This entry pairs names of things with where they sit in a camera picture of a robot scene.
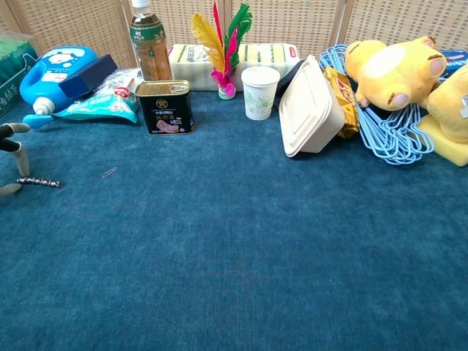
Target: black tin can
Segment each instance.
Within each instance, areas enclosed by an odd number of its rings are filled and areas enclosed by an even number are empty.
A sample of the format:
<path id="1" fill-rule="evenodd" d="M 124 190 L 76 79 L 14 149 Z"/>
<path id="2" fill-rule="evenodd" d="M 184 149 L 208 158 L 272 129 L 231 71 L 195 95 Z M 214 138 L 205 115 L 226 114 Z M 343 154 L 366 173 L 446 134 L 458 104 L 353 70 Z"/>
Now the black tin can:
<path id="1" fill-rule="evenodd" d="M 180 135 L 194 131 L 188 80 L 141 83 L 136 90 L 151 135 Z"/>

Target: white bottle cap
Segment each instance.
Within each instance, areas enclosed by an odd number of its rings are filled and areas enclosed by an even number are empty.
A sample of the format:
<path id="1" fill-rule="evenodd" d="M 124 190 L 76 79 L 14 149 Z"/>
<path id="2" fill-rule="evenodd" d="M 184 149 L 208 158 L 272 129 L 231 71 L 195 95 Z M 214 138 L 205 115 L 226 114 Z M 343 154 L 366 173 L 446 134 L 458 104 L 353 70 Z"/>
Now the white bottle cap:
<path id="1" fill-rule="evenodd" d="M 37 115 L 50 115 L 56 109 L 56 106 L 51 99 L 38 97 L 32 105 L 32 108 Z"/>
<path id="2" fill-rule="evenodd" d="M 151 0 L 132 0 L 132 6 L 137 9 L 148 7 L 151 6 Z"/>

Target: paper cup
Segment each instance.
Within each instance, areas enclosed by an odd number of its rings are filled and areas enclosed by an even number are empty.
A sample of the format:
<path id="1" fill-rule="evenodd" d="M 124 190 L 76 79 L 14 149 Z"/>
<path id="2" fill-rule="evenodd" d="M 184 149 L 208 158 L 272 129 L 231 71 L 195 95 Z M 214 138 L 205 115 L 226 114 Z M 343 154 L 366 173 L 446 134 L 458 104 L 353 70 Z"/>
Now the paper cup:
<path id="1" fill-rule="evenodd" d="M 255 121 L 270 117 L 279 78 L 277 70 L 265 66 L 250 67 L 242 72 L 247 117 Z"/>

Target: yellow sponge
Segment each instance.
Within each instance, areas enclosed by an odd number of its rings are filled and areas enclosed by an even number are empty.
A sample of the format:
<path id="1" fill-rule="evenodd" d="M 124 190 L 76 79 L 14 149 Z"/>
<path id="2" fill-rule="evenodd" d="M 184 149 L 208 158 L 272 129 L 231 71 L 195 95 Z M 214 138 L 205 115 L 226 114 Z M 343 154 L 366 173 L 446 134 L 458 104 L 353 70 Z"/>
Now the yellow sponge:
<path id="1" fill-rule="evenodd" d="M 434 141 L 435 151 L 440 156 L 460 167 L 468 164 L 468 143 L 460 144 L 448 140 L 443 135 L 439 122 L 434 117 L 431 115 L 422 117 L 419 128 L 431 136 L 432 141 Z"/>

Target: yellow snack package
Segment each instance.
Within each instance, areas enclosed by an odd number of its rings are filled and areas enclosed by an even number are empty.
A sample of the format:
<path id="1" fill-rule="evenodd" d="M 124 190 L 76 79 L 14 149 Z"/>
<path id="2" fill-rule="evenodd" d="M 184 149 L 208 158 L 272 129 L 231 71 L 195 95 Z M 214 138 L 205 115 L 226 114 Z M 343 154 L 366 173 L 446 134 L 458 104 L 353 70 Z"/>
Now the yellow snack package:
<path id="1" fill-rule="evenodd" d="M 337 72 L 332 67 L 326 67 L 323 70 L 323 75 L 330 82 L 331 88 L 344 112 L 344 126 L 339 131 L 338 136 L 348 139 L 359 132 L 358 111 L 356 110 L 356 101 L 350 80 L 346 75 Z"/>

